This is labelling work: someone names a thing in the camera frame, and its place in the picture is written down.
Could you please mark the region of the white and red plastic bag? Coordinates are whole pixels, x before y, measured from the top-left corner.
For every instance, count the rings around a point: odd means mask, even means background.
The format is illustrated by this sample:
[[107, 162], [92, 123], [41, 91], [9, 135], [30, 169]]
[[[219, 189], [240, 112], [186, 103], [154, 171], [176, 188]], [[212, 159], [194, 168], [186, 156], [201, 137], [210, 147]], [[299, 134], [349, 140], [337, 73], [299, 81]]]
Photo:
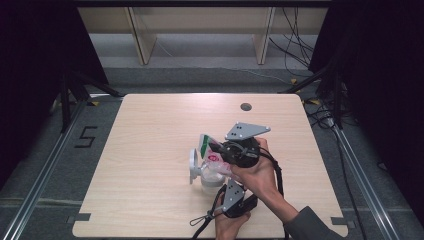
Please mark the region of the white and red plastic bag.
[[199, 139], [199, 152], [200, 156], [206, 165], [213, 171], [230, 177], [232, 175], [230, 164], [225, 163], [220, 158], [219, 153], [213, 152], [209, 144], [210, 143], [220, 143], [209, 135], [201, 134]]

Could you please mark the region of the light wooden shelf unit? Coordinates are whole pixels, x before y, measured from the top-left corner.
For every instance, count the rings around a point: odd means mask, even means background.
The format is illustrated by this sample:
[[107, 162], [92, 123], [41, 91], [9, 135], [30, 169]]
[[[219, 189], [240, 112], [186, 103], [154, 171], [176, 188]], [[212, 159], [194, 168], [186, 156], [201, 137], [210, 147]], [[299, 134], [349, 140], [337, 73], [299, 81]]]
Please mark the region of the light wooden shelf unit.
[[317, 35], [325, 8], [301, 7], [80, 7], [86, 30], [96, 34], [130, 34], [139, 62], [149, 63], [159, 34], [249, 34], [257, 63], [265, 63], [269, 37]]

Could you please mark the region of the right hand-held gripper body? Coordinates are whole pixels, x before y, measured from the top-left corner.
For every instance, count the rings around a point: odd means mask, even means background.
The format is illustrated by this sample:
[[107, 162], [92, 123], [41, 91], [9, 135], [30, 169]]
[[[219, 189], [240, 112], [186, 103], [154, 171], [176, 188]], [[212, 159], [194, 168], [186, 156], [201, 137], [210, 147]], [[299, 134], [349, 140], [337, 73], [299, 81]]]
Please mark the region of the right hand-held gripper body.
[[268, 126], [236, 122], [225, 137], [225, 154], [232, 159], [233, 165], [250, 168], [257, 164], [260, 150], [256, 136], [271, 130]]

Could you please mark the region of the black metal stand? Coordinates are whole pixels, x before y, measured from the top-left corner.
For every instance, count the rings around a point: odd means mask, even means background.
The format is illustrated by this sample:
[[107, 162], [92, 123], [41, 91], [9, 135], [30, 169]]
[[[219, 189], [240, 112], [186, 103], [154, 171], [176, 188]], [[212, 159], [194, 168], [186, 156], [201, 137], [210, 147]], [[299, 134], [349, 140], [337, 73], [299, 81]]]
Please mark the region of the black metal stand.
[[320, 80], [316, 94], [319, 98], [326, 99], [329, 95], [333, 96], [333, 108], [332, 108], [332, 117], [338, 128], [343, 128], [342, 126], [342, 113], [341, 113], [341, 75], [340, 75], [340, 61], [330, 60], [328, 64], [307, 77], [301, 83], [294, 85], [288, 90], [282, 91], [282, 94], [293, 94], [297, 91], [305, 88], [306, 86], [312, 84], [316, 80]]
[[109, 87], [105, 83], [101, 83], [86, 74], [78, 71], [67, 71], [61, 79], [61, 109], [62, 109], [62, 132], [65, 132], [71, 124], [71, 110], [69, 95], [78, 101], [87, 101], [90, 95], [86, 89], [86, 85], [94, 86], [95, 88], [107, 93], [113, 97], [124, 97], [123, 93], [120, 93], [113, 88]]

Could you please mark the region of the person's right hand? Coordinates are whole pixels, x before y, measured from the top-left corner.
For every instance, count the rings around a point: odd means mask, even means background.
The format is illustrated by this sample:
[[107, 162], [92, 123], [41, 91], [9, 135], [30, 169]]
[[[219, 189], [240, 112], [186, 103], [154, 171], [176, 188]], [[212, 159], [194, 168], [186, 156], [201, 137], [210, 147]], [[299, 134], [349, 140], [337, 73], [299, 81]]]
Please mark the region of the person's right hand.
[[282, 197], [279, 193], [274, 166], [267, 153], [268, 144], [264, 138], [257, 138], [262, 156], [258, 163], [250, 168], [231, 166], [231, 172], [248, 190], [255, 194], [260, 200], [268, 204]]

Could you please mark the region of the black curtain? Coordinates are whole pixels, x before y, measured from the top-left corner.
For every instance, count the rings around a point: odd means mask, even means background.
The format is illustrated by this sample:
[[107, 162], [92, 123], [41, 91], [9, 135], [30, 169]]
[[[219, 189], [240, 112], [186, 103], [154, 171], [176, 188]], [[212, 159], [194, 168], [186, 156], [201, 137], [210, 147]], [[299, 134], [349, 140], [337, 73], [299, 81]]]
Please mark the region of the black curtain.
[[108, 82], [73, 0], [0, 0], [0, 190], [73, 72]]
[[424, 0], [332, 0], [310, 70], [337, 48], [352, 110], [424, 227]]

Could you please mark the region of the aluminium floor rail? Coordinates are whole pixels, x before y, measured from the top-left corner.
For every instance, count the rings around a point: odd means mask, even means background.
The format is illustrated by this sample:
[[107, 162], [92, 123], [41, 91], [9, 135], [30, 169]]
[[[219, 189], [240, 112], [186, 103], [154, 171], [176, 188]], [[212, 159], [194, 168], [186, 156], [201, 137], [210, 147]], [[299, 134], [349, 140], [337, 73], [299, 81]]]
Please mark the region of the aluminium floor rail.
[[387, 210], [384, 208], [380, 198], [375, 192], [368, 179], [358, 157], [356, 156], [350, 142], [348, 141], [343, 130], [335, 126], [335, 133], [341, 142], [341, 147], [346, 154], [347, 163], [352, 171], [352, 174], [358, 184], [359, 189], [372, 213], [380, 232], [385, 240], [400, 240], [400, 235], [396, 230], [393, 221], [391, 220]]
[[30, 188], [30, 191], [19, 205], [18, 211], [6, 228], [3, 236], [0, 237], [0, 240], [19, 240], [86, 104], [86, 101], [76, 104], [71, 114], [70, 123], [60, 132], [58, 140]]

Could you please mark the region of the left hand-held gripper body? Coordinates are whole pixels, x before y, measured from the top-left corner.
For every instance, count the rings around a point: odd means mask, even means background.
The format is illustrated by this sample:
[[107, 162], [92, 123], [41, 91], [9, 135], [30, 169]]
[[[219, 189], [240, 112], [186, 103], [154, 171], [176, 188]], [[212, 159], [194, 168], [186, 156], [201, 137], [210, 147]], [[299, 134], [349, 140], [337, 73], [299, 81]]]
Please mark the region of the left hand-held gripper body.
[[258, 198], [251, 194], [245, 197], [244, 186], [233, 179], [229, 179], [221, 203], [221, 210], [228, 218], [238, 218], [253, 210], [258, 204]]

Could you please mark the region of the person's left hand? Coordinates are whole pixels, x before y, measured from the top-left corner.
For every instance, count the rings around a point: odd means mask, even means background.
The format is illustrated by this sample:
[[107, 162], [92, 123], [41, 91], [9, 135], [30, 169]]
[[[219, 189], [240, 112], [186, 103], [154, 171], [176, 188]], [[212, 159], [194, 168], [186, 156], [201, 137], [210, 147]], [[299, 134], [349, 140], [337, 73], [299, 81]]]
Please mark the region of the person's left hand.
[[215, 240], [235, 240], [240, 228], [250, 219], [251, 213], [246, 212], [237, 218], [226, 217], [221, 210], [216, 210]]

